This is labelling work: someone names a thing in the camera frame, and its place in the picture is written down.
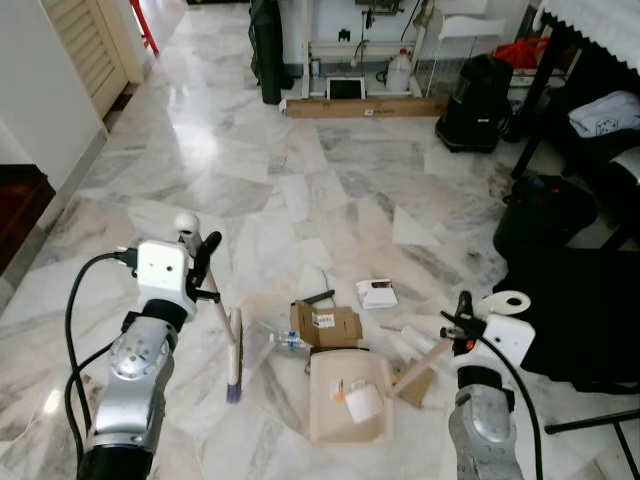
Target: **small box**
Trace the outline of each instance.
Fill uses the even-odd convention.
[[[314,347],[356,347],[362,338],[360,315],[349,307],[313,308],[296,301],[290,321],[291,329]]]

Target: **wooden stick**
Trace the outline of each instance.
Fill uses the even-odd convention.
[[[429,368],[429,365],[433,363],[440,355],[451,348],[453,342],[448,338],[443,338],[440,340],[435,347],[433,347],[429,353],[427,353],[422,359],[416,363],[413,367],[411,367],[407,373],[400,379],[398,383],[391,389],[388,396],[395,397],[402,390],[407,388],[411,383],[418,379],[424,371]]]

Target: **white cup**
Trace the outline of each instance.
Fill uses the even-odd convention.
[[[384,408],[376,386],[373,383],[367,384],[364,380],[353,382],[344,400],[353,423],[356,424],[380,415]]]

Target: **marble floor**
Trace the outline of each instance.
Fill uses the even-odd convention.
[[[522,145],[452,156],[434,119],[291,120],[262,103],[249,70],[247,5],[189,9],[148,80],[53,228],[0,319],[0,479],[73,478],[73,442],[60,405],[68,375],[63,311],[80,266],[141,239],[172,240],[185,209],[223,242],[212,267],[228,306],[246,320],[244,399],[227,406],[225,347],[206,308],[176,350],[151,478],[433,479],[456,477],[447,430],[456,379],[439,369],[422,410],[399,402],[395,440],[360,448],[312,448],[305,361],[265,347],[285,330],[288,305],[325,289],[361,315],[362,344],[395,366],[412,356],[398,334],[436,334],[458,292],[481,296],[505,274],[491,237]],[[532,162],[557,172],[553,152]],[[597,246],[606,221],[575,242]],[[399,305],[362,311],[358,280],[390,277]],[[79,292],[79,358],[118,335],[136,284],[100,264]],[[85,383],[95,404],[106,378],[97,361]],[[523,372],[542,424],[638,406],[638,397],[580,394]],[[517,456],[533,478],[533,441],[516,395]],[[638,422],[624,425],[640,452]],[[631,474],[613,428],[543,434],[549,480],[625,480]]]
[[[140,7],[158,49],[164,50],[184,16],[187,4],[183,0],[140,0]]]

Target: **black trash can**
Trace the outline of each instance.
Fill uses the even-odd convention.
[[[520,178],[504,201],[493,245],[507,259],[514,249],[564,245],[598,216],[591,195],[560,177]]]

